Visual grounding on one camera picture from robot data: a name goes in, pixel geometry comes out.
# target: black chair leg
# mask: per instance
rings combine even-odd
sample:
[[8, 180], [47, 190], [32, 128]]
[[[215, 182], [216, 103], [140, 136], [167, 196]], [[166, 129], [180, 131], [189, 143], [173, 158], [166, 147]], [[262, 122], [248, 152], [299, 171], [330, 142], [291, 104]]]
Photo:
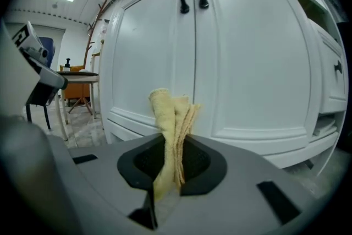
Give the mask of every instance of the black chair leg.
[[27, 121], [32, 122], [31, 108], [30, 105], [26, 105]]
[[45, 120], [46, 120], [46, 124], [48, 126], [48, 129], [51, 129], [50, 128], [49, 117], [48, 117], [48, 110], [46, 109], [46, 106], [44, 106], [44, 115], [45, 115]]

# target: blue object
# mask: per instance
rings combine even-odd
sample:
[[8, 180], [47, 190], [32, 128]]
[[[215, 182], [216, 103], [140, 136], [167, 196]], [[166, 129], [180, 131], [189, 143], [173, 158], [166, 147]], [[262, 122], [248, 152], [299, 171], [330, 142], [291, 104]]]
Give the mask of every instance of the blue object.
[[50, 37], [39, 37], [40, 41], [43, 44], [43, 47], [46, 48], [48, 51], [48, 56], [47, 56], [47, 67], [50, 68], [51, 62], [53, 61], [54, 54], [55, 54], [55, 45], [53, 39]]

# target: floor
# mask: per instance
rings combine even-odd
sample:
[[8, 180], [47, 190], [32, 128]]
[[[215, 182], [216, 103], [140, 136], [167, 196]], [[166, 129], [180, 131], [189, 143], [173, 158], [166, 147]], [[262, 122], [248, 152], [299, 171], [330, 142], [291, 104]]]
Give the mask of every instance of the floor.
[[[62, 137], [59, 121], [56, 115], [55, 103], [51, 102], [47, 106], [49, 122], [51, 129], [49, 130], [45, 121], [44, 110], [41, 106], [31, 105], [32, 122], [39, 125], [46, 134], [52, 134]], [[97, 118], [91, 116], [85, 106], [75, 107], [71, 114], [68, 114], [69, 124], [64, 126], [68, 141], [65, 141], [67, 148], [90, 147], [107, 144], [105, 133], [102, 128], [101, 116], [97, 113]]]
[[[44, 111], [41, 106], [36, 107], [31, 105], [33, 123], [39, 125], [47, 134], [61, 136], [54, 102], [52, 102], [47, 109], [52, 129], [48, 130], [47, 128]], [[97, 118], [94, 119], [93, 116], [88, 113], [86, 107], [81, 106], [76, 107], [68, 116], [69, 124], [64, 125], [69, 138], [68, 141], [65, 142], [68, 148], [107, 144], [99, 113], [97, 114]], [[328, 165], [318, 177], [312, 174], [308, 165], [305, 163], [299, 163], [295, 166], [285, 168], [284, 170], [306, 187], [314, 197], [320, 198], [332, 192], [336, 185], [338, 185], [347, 170], [350, 160], [351, 154], [336, 148]]]

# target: white cabinet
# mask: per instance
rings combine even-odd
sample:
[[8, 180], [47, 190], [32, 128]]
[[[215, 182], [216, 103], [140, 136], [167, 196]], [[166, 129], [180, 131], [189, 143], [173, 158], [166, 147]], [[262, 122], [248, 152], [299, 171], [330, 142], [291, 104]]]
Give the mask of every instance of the white cabinet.
[[[190, 10], [193, 0], [185, 0]], [[105, 49], [102, 88], [107, 118], [141, 135], [156, 133], [149, 93], [168, 88], [189, 95], [194, 88], [194, 13], [180, 13], [180, 0], [122, 0]]]
[[345, 55], [302, 1], [185, 0], [182, 13], [182, 0], [120, 0], [102, 58], [108, 139], [158, 132], [148, 95], [168, 88], [202, 104], [194, 134], [277, 166], [333, 146], [339, 126], [313, 132], [320, 113], [346, 108]]
[[[203, 108], [194, 134], [259, 154], [308, 144], [319, 107], [310, 101], [317, 87], [311, 75], [317, 76], [313, 81], [320, 77], [311, 74], [316, 63], [309, 57], [312, 38], [302, 32], [308, 22], [290, 1], [208, 0], [208, 9], [196, 5], [194, 101]], [[307, 121], [314, 111], [314, 119]]]
[[347, 107], [342, 48], [324, 29], [310, 21], [320, 45], [323, 74], [321, 113], [344, 111]]

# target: table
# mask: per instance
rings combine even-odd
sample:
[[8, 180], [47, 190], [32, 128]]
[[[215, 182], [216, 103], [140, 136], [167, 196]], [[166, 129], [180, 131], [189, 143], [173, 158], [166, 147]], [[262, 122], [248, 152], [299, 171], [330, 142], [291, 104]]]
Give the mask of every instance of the table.
[[[94, 106], [94, 95], [93, 95], [94, 94], [93, 84], [99, 81], [98, 74], [91, 73], [91, 72], [58, 72], [58, 74], [67, 78], [68, 84], [90, 84], [90, 101], [92, 105], [93, 116], [94, 118], [96, 118], [96, 112], [95, 112], [95, 106]], [[65, 99], [64, 99], [64, 90], [61, 90], [61, 98], [62, 98], [61, 103], [62, 103], [62, 109], [64, 112], [65, 122], [66, 124], [68, 124], [68, 117], [66, 113]], [[56, 108], [56, 114], [59, 120], [63, 138], [65, 141], [67, 141], [68, 137], [66, 135], [66, 131], [61, 117], [58, 93], [55, 94], [55, 108]]]

